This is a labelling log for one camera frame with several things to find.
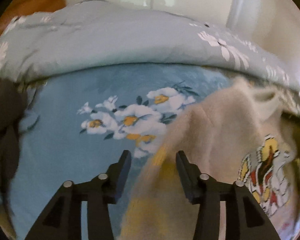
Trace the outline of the pink fuzzy cartoon sweater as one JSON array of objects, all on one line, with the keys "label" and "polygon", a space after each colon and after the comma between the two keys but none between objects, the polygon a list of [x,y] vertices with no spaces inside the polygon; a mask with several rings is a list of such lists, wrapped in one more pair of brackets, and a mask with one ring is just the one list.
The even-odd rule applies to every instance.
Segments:
[{"label": "pink fuzzy cartoon sweater", "polygon": [[257,88],[243,78],[170,124],[158,152],[134,185],[120,239],[192,239],[198,206],[185,197],[175,164],[178,151],[217,181],[242,181],[281,239],[292,239],[300,212],[295,162],[300,127],[282,118],[275,87]]}]

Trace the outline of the blue floral bed blanket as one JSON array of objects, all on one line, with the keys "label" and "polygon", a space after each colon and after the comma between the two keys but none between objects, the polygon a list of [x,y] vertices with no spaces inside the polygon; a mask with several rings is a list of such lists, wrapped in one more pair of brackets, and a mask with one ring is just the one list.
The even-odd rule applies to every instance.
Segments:
[{"label": "blue floral bed blanket", "polygon": [[[218,67],[123,64],[21,85],[30,100],[19,127],[20,159],[8,194],[13,238],[26,238],[62,182],[89,181],[128,150],[132,164],[125,189],[109,207],[114,238],[120,239],[134,185],[170,124],[187,107],[231,87],[238,77],[257,88],[275,87],[286,107],[281,116],[288,112],[300,117],[299,96],[292,89]],[[300,157],[295,170],[300,187]],[[299,236],[300,212],[292,239]]]}]

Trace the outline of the dark navy garment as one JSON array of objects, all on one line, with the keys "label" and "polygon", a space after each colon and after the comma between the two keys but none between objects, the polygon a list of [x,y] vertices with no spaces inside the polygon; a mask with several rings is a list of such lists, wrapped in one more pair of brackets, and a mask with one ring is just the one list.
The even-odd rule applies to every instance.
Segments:
[{"label": "dark navy garment", "polygon": [[14,83],[0,81],[0,195],[6,201],[10,181],[19,164],[18,124],[27,107],[27,95]]}]

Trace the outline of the grey daisy quilt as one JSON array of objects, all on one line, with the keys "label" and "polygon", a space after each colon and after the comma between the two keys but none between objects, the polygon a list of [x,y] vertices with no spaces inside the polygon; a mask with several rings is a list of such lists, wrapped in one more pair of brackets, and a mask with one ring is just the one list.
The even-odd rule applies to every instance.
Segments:
[{"label": "grey daisy quilt", "polygon": [[300,90],[277,56],[228,28],[104,0],[14,17],[0,36],[0,78],[13,82],[127,63],[213,66]]}]

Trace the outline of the red wooden headboard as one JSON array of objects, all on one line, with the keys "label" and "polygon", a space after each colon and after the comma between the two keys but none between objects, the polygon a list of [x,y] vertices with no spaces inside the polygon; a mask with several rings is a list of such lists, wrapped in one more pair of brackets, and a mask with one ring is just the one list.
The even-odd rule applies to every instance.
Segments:
[{"label": "red wooden headboard", "polygon": [[13,0],[0,17],[0,36],[15,17],[35,12],[55,12],[66,6],[65,0]]}]

